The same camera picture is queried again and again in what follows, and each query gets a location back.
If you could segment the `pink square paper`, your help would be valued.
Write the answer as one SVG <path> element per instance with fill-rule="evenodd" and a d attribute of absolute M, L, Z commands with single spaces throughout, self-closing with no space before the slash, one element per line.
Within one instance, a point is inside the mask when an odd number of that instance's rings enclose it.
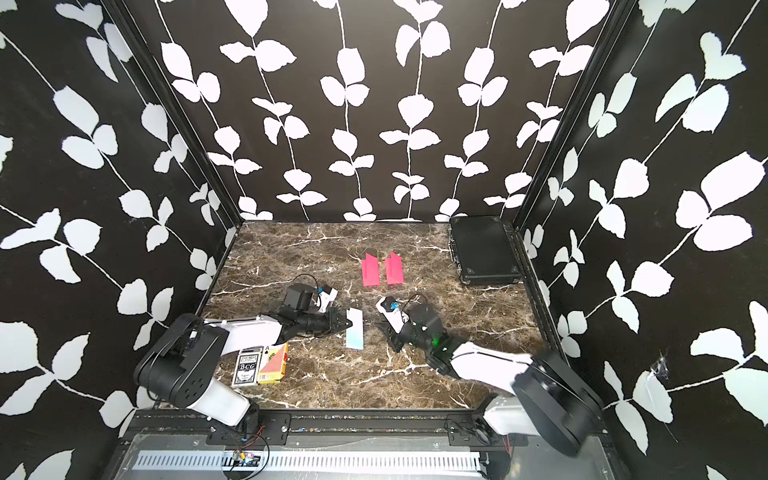
<path fill-rule="evenodd" d="M 379 259 L 366 254 L 361 261 L 362 283 L 364 287 L 380 285 Z"/>
<path fill-rule="evenodd" d="M 402 258 L 391 252 L 385 259 L 386 282 L 388 285 L 402 285 L 404 283 L 404 271 Z"/>

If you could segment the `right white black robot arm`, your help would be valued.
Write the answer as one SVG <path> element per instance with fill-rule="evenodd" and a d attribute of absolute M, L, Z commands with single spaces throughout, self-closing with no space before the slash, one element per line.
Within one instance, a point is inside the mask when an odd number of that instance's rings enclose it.
<path fill-rule="evenodd" d="M 556 451 L 576 456 L 601 424 L 604 403 L 559 354 L 506 353 L 451 334 L 435 308 L 384 297 L 376 305 L 390 347 L 422 350 L 430 368 L 457 380 L 506 392 L 480 409 L 480 423 L 498 435 L 537 435 Z"/>

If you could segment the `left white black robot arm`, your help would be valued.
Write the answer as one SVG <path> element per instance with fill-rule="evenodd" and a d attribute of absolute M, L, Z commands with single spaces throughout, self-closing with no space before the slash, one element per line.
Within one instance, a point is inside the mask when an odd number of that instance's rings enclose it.
<path fill-rule="evenodd" d="M 220 358 L 243 349 L 282 346 L 302 334 L 322 337 L 353 326 L 333 290 L 296 283 L 275 309 L 251 318 L 209 321 L 180 315 L 136 366 L 135 383 L 177 408 L 188 408 L 248 433 L 259 407 L 215 378 Z"/>

